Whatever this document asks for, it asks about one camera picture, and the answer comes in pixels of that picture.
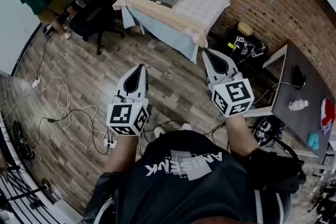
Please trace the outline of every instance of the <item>white figurine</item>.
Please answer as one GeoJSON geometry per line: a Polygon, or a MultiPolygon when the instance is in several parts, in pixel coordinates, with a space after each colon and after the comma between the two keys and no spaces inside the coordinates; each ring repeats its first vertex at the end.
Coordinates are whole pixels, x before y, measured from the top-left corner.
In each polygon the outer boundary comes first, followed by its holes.
{"type": "Polygon", "coordinates": [[[296,100],[294,102],[289,102],[288,108],[290,111],[295,111],[295,110],[302,110],[305,107],[308,106],[308,101],[307,100],[296,100]]]}

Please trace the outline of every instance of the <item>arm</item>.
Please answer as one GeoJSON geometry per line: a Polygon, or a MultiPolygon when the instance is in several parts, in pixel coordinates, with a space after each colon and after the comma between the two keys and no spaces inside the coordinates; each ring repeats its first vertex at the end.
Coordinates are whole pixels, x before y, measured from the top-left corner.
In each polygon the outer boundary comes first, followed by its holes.
{"type": "Polygon", "coordinates": [[[137,136],[119,135],[116,147],[113,149],[103,172],[126,172],[135,162],[138,140],[137,136]]]}
{"type": "Polygon", "coordinates": [[[227,136],[231,151],[240,156],[247,156],[259,147],[249,130],[245,119],[241,115],[226,119],[227,136]]]}

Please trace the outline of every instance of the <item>yellow object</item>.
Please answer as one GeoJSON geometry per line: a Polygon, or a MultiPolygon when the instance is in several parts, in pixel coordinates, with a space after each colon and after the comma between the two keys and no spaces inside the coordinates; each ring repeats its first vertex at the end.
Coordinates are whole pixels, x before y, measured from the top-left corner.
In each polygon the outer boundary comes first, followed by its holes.
{"type": "Polygon", "coordinates": [[[69,5],[70,0],[53,0],[37,18],[44,25],[48,25],[56,20],[56,14],[61,15],[65,8],[69,5]]]}
{"type": "Polygon", "coordinates": [[[238,30],[242,32],[245,36],[250,36],[253,34],[253,29],[243,22],[239,22],[238,30]]]}
{"type": "Polygon", "coordinates": [[[233,49],[233,50],[235,50],[235,49],[236,49],[236,46],[235,46],[235,45],[233,45],[233,44],[232,44],[232,43],[230,43],[230,42],[229,42],[227,45],[228,45],[228,46],[229,46],[231,49],[233,49]]]}

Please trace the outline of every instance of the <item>blue object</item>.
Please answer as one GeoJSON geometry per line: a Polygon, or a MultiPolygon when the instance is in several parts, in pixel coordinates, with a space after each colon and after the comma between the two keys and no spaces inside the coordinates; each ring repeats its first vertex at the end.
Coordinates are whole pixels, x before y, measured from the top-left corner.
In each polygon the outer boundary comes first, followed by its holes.
{"type": "Polygon", "coordinates": [[[313,149],[313,150],[318,150],[319,149],[319,136],[317,133],[311,133],[308,137],[308,145],[313,149]]]}

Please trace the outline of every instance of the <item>extension cord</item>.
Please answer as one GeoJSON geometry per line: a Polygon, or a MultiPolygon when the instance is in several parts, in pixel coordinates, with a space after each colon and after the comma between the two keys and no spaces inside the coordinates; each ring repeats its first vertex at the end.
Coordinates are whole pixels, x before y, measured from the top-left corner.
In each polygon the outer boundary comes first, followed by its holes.
{"type": "Polygon", "coordinates": [[[37,78],[31,85],[31,87],[35,89],[40,84],[40,82],[41,82],[40,78],[37,78]]]}
{"type": "Polygon", "coordinates": [[[115,140],[109,140],[107,138],[104,139],[104,146],[108,148],[115,148],[117,142],[115,140]]]}

